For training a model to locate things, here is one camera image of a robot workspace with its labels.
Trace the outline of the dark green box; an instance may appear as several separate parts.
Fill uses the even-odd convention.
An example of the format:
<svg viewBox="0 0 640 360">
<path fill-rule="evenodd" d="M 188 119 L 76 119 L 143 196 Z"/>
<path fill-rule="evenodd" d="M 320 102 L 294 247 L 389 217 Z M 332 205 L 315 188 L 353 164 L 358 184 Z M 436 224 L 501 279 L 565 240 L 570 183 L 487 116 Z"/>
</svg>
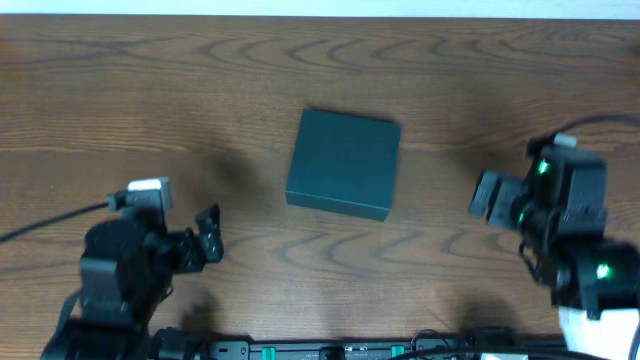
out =
<svg viewBox="0 0 640 360">
<path fill-rule="evenodd" d="M 402 127 L 322 110 L 302 112 L 285 188 L 290 205 L 376 221 L 390 214 Z"/>
</svg>

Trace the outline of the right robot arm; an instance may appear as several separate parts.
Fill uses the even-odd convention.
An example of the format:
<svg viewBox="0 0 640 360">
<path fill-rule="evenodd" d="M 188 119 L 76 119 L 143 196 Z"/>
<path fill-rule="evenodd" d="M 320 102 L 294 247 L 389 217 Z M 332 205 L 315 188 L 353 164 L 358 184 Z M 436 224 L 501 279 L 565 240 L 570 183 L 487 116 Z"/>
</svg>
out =
<svg viewBox="0 0 640 360">
<path fill-rule="evenodd" d="M 518 232 L 533 280 L 547 288 L 571 351 L 639 356 L 639 251 L 605 234 L 607 164 L 597 154 L 531 148 L 523 177 L 485 169 L 469 206 L 488 224 Z"/>
</svg>

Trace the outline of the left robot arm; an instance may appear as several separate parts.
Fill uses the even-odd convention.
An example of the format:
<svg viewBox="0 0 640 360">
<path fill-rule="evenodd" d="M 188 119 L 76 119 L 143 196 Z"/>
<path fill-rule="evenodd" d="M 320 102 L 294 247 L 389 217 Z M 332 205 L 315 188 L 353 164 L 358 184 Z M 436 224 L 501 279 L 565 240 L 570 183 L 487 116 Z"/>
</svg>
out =
<svg viewBox="0 0 640 360">
<path fill-rule="evenodd" d="M 177 274 L 199 273 L 224 254 L 218 206 L 197 228 L 170 232 L 159 209 L 127 208 L 92 227 L 80 260 L 80 289 L 69 296 L 41 356 L 48 360 L 207 359 L 208 344 L 176 329 L 150 334 Z"/>
</svg>

